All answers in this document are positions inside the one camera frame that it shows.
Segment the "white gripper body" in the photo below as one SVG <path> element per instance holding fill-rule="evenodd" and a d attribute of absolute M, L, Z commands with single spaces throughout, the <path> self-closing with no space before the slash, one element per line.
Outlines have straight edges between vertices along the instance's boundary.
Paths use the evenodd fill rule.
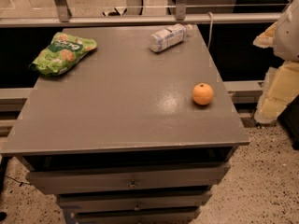
<path fill-rule="evenodd" d="M 278 19 L 273 50 L 285 61 L 299 61 L 299 0 L 293 0 Z"/>

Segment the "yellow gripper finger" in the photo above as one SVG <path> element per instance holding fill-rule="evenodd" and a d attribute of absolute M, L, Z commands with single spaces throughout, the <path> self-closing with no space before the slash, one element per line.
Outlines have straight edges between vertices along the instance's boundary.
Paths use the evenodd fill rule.
<path fill-rule="evenodd" d="M 299 63 L 284 62 L 279 68 L 270 67 L 263 81 L 254 119 L 270 124 L 299 95 Z"/>
<path fill-rule="evenodd" d="M 264 32 L 259 34 L 253 40 L 253 45 L 262 49 L 272 48 L 277 24 L 277 22 L 274 22 Z"/>

